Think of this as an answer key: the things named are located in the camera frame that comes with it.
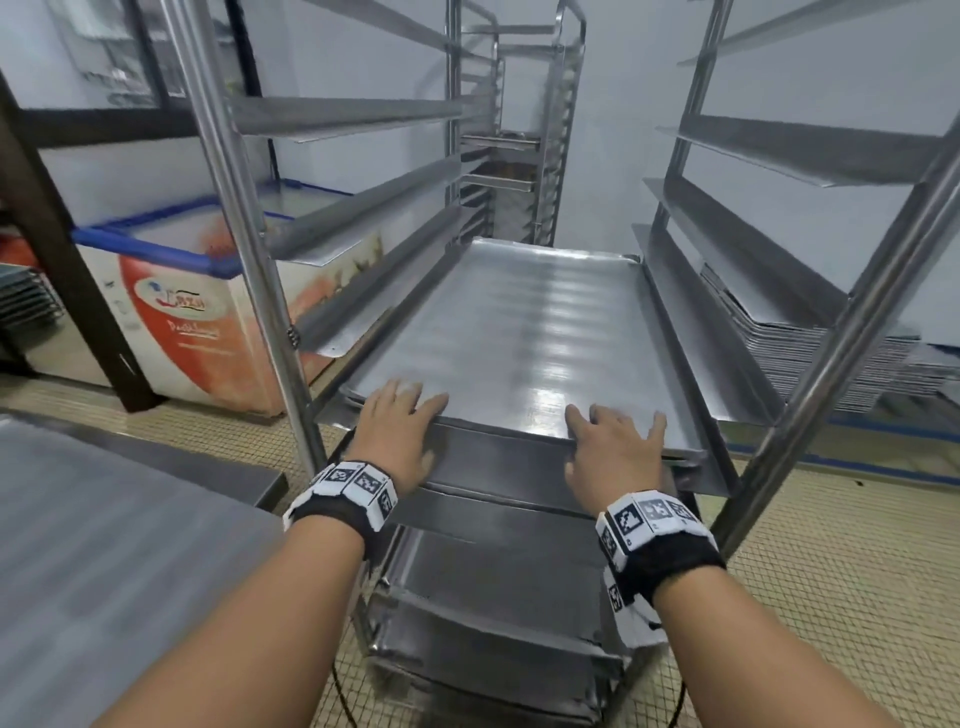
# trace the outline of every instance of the dark metal frame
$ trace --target dark metal frame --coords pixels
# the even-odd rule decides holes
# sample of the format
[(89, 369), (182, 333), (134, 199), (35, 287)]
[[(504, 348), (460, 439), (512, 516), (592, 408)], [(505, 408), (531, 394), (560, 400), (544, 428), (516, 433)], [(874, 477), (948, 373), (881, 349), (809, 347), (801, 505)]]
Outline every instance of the dark metal frame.
[[(136, 0), (122, 3), (156, 108), (21, 109), (0, 74), (0, 199), (7, 205), (7, 220), (16, 224), (30, 243), (120, 401), (128, 411), (137, 412), (156, 406), (163, 398), (150, 388), (74, 245), (70, 234), (73, 219), (39, 153), (41, 149), (198, 135), (189, 107), (167, 93), (139, 4)], [(226, 4), (244, 88), (248, 95), (261, 96), (240, 0), (226, 0)], [(270, 159), (274, 177), (279, 179), (273, 142)], [(25, 359), (12, 365), (4, 363), (2, 369), (17, 374), (31, 371)]]

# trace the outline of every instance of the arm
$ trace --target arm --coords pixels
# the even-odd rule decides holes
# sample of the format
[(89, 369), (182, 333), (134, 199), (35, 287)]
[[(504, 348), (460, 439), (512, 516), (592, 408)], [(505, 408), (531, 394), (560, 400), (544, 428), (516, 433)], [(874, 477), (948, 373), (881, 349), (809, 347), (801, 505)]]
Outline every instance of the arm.
[[(613, 410), (595, 406), (590, 414), (592, 422), (567, 408), (577, 453), (566, 479), (584, 508), (599, 516), (628, 493), (660, 487), (666, 420), (658, 413), (644, 439)], [(700, 567), (664, 580), (653, 606), (709, 728), (898, 725), (723, 569)]]
[[(403, 497), (429, 472), (423, 434), (446, 395), (414, 412), (419, 386), (392, 381), (364, 405), (347, 460), (373, 463)], [(313, 718), (343, 632), (364, 540), (324, 516), (293, 524), (280, 550), (183, 643), (145, 672), (96, 728), (289, 728)]]

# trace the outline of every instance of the hand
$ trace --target hand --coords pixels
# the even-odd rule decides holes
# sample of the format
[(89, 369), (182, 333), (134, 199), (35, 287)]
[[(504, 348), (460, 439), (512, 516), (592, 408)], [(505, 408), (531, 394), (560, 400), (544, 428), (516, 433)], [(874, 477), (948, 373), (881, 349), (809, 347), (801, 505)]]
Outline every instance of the hand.
[(619, 412), (594, 404), (584, 419), (574, 405), (566, 406), (566, 424), (577, 440), (577, 454), (566, 464), (566, 484), (594, 518), (621, 496), (660, 487), (663, 433), (666, 416), (654, 415), (644, 440), (634, 421)]
[(397, 496), (404, 497), (430, 474), (434, 454), (423, 452), (423, 435), (450, 397), (431, 397), (416, 409), (423, 385), (412, 384), (398, 394), (399, 384), (391, 379), (367, 397), (344, 459), (373, 463), (393, 479)]

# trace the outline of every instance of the black cable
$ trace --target black cable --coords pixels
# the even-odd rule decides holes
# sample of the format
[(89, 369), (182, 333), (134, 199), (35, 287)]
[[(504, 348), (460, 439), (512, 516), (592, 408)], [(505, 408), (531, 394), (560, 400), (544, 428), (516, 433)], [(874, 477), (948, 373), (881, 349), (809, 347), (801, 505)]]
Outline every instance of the black cable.
[(344, 714), (347, 716), (347, 723), (350, 724), (350, 728), (357, 728), (357, 721), (353, 719), (353, 713), (350, 712), (347, 698), (344, 696), (344, 689), (340, 685), (340, 678), (337, 676), (337, 666), (331, 665), (330, 672), (333, 674), (333, 687), (337, 689), (337, 697), (340, 698), (340, 707), (344, 709)]
[(673, 712), (673, 717), (666, 724), (666, 728), (677, 728), (677, 721), (680, 720), (680, 713), (684, 711), (684, 701), (686, 700), (686, 683), (680, 684), (680, 699), (677, 700), (677, 710)]

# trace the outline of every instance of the person's right hand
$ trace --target person's right hand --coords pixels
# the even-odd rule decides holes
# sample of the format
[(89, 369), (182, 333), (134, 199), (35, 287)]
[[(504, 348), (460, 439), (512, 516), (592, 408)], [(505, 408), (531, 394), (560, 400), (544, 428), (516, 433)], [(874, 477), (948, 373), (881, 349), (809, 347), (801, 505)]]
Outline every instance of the person's right hand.
[(594, 518), (621, 496), (660, 487), (666, 415), (658, 412), (644, 440), (634, 421), (594, 404), (588, 422), (573, 404), (566, 424), (577, 440), (577, 454), (566, 464), (566, 484)]

